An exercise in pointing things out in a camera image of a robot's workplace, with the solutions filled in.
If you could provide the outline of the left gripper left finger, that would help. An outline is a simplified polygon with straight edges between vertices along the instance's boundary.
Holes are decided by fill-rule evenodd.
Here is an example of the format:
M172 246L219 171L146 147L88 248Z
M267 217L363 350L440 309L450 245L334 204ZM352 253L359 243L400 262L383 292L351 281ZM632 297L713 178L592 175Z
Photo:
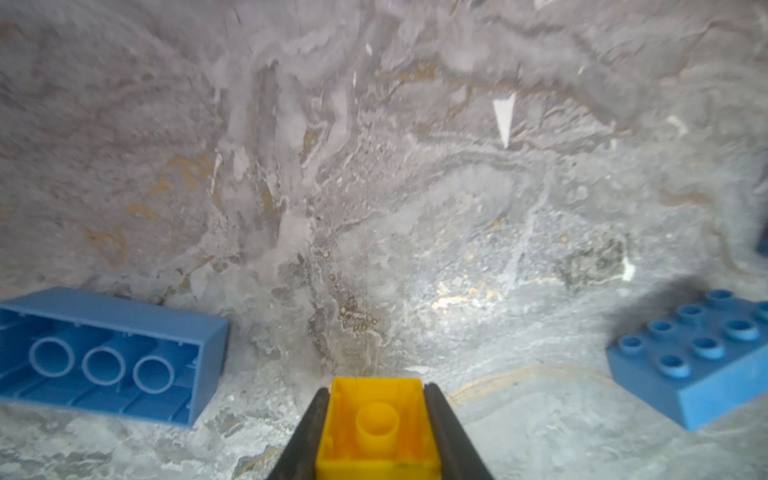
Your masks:
M268 480L314 480L315 462L328 412L330 391L317 390Z

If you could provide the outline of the yellow square lego brick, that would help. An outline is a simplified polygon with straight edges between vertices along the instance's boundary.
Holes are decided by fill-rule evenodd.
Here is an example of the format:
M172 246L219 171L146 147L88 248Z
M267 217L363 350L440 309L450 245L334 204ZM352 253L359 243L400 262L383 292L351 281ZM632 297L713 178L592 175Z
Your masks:
M418 379L336 378L315 460L330 480L441 477Z

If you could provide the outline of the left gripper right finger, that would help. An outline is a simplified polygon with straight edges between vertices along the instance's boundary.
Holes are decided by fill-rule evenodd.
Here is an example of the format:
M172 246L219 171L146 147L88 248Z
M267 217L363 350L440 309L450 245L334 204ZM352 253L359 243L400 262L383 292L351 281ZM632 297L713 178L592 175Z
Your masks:
M424 398L441 461L441 479L493 480L439 386L428 383Z

